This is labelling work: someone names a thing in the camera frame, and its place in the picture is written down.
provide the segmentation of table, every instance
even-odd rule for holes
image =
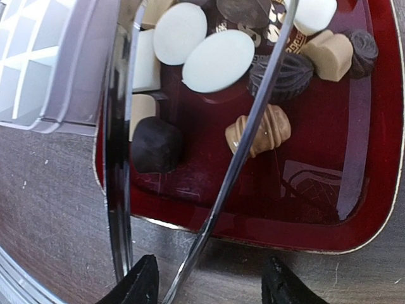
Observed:
[[[395,0],[401,37],[405,1]],[[67,303],[95,303],[115,284],[91,137],[0,128],[0,246]],[[405,190],[367,247],[341,256],[277,255],[331,304],[405,303]],[[163,296],[194,235],[133,218],[135,260],[154,253]],[[276,251],[212,239],[177,303],[261,303],[261,267]]]

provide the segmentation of tray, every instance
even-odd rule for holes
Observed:
[[[223,29],[221,23],[214,25]],[[302,95],[282,105],[292,124],[291,138],[246,162],[215,236],[338,254],[363,247],[387,223],[397,198],[404,140],[403,60],[392,4],[338,0],[328,28],[373,32],[380,50],[373,75],[346,76],[339,83],[315,78]],[[293,44],[302,35],[292,35],[289,51],[298,51],[303,43]],[[163,66],[161,81],[169,97],[160,102],[161,117],[183,131],[185,154],[167,175],[141,175],[132,167],[132,214],[196,231],[232,157],[225,128],[249,113],[253,98],[246,78],[209,95],[182,85],[179,67]],[[102,181],[103,128],[98,129],[94,161]]]

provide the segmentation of dark chocolate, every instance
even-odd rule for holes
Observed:
[[[188,2],[200,6],[203,9],[213,8],[215,0],[179,0],[179,2]]]
[[[350,77],[360,79],[370,76],[378,56],[378,47],[374,37],[365,30],[346,30],[343,34],[353,45]]]
[[[266,72],[270,56],[258,58],[249,72],[248,89],[256,96],[260,83]],[[306,57],[299,54],[285,53],[283,65],[278,74],[270,103],[277,105],[300,95],[308,87],[314,74],[314,66]]]
[[[158,117],[142,119],[134,132],[131,159],[138,173],[169,173],[176,169],[183,135]]]
[[[251,29],[264,28],[270,22],[271,0],[216,0],[216,7],[228,21]]]

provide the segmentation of tongs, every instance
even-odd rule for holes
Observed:
[[[188,278],[213,232],[220,212],[245,164],[284,60],[285,47],[293,27],[298,2],[299,0],[291,0],[290,2],[280,36],[270,56],[268,67],[251,108],[245,131],[230,162],[218,197],[187,256],[180,265],[162,302],[163,304],[173,303],[182,283]],[[133,265],[128,137],[134,66],[137,64],[135,62],[137,39],[146,4],[147,0],[120,1],[115,43],[103,107],[104,190],[106,191],[113,263],[118,282],[125,281],[124,277],[130,272]]]

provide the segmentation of milk chocolate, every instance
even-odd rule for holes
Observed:
[[[218,11],[235,24],[261,29],[269,24],[271,0],[216,0]]]
[[[247,116],[242,115],[225,131],[225,137],[232,153],[235,153],[238,148],[242,133],[246,128],[246,122]],[[279,106],[268,104],[256,137],[253,140],[250,156],[254,158],[262,152],[273,150],[284,143],[290,136],[291,125],[284,111]]]
[[[300,54],[313,62],[321,79],[338,82],[352,65],[353,47],[345,35],[325,30],[305,44]]]
[[[249,72],[248,89],[256,97],[260,83],[266,72],[270,56],[262,56]],[[311,82],[314,66],[306,57],[299,54],[285,53],[284,61],[271,94],[272,104],[283,103],[300,95]]]
[[[179,0],[179,2],[189,2],[198,5],[205,10],[215,6],[215,0]]]
[[[169,173],[176,169],[183,135],[158,117],[142,119],[134,132],[131,159],[138,173]]]
[[[346,30],[343,34],[353,45],[350,77],[360,79],[370,76],[378,56],[378,47],[374,37],[365,30]]]

